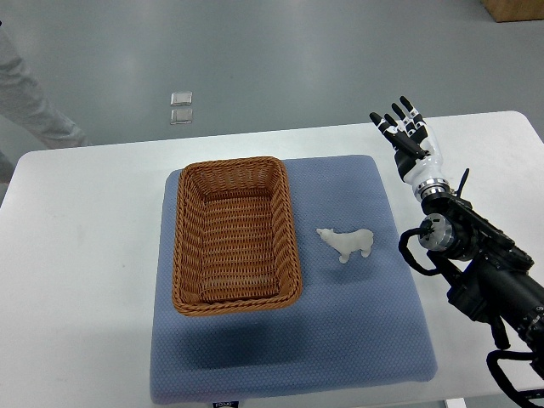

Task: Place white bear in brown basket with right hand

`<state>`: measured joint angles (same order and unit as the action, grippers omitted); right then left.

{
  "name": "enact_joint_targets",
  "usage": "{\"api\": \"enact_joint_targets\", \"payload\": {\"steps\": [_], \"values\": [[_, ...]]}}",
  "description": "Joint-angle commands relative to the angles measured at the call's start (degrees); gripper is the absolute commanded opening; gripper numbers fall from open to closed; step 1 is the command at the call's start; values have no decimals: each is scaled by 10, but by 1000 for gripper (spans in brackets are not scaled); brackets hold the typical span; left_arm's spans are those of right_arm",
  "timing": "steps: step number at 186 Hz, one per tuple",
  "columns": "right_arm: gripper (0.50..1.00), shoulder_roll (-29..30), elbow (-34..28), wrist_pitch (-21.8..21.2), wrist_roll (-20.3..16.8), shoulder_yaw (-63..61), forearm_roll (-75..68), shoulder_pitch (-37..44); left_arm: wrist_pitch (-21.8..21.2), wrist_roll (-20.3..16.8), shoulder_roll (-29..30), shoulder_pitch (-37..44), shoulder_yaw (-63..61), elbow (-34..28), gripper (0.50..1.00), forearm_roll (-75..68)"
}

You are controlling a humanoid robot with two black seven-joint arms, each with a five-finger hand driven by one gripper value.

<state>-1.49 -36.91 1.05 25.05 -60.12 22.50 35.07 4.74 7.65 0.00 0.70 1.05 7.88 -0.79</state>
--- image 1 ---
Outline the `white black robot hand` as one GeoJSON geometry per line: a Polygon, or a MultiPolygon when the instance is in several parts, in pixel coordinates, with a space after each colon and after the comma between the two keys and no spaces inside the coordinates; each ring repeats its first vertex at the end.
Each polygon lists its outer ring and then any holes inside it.
{"type": "Polygon", "coordinates": [[[433,129],[405,97],[393,103],[397,118],[372,112],[369,117],[382,136],[394,148],[394,160],[403,182],[417,187],[427,179],[442,179],[443,157],[433,129]]]}

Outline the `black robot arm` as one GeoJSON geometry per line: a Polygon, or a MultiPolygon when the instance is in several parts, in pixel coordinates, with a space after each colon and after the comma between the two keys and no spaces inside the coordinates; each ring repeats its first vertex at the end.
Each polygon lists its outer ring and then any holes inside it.
{"type": "Polygon", "coordinates": [[[543,288],[529,275],[533,259],[444,179],[425,178],[415,196],[426,217],[401,235],[399,252],[420,274],[443,276],[448,302],[490,326],[496,346],[486,357],[490,374],[515,404],[534,406],[542,390],[517,390],[500,366],[526,361],[543,374],[543,288]]]}

